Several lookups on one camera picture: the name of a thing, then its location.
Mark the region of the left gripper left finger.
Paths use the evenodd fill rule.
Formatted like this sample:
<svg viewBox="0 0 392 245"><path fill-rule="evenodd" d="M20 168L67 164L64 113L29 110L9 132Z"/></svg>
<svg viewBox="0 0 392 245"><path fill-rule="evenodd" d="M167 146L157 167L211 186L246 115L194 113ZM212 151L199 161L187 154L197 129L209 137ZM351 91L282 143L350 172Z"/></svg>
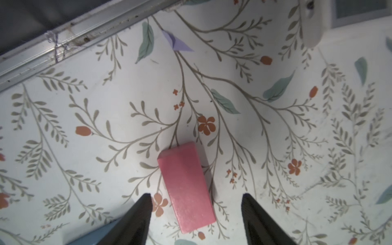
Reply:
<svg viewBox="0 0 392 245"><path fill-rule="evenodd" d="M145 245L152 210L151 195L142 195L98 245Z"/></svg>

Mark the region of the pink block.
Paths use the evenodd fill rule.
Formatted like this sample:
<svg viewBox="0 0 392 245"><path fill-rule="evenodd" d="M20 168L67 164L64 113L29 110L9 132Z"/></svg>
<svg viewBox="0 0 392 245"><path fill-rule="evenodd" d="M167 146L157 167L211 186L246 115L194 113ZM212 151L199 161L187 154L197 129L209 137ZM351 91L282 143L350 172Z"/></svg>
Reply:
<svg viewBox="0 0 392 245"><path fill-rule="evenodd" d="M158 165L183 234L216 222L196 144L162 151Z"/></svg>

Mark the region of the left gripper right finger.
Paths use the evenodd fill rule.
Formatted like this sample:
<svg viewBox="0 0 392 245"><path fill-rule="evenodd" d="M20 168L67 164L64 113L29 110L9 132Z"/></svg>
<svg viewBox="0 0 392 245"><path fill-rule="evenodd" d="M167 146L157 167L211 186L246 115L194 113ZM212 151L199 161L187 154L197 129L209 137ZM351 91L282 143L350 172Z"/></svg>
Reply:
<svg viewBox="0 0 392 245"><path fill-rule="evenodd" d="M248 193L243 194L241 210L249 245L296 244Z"/></svg>

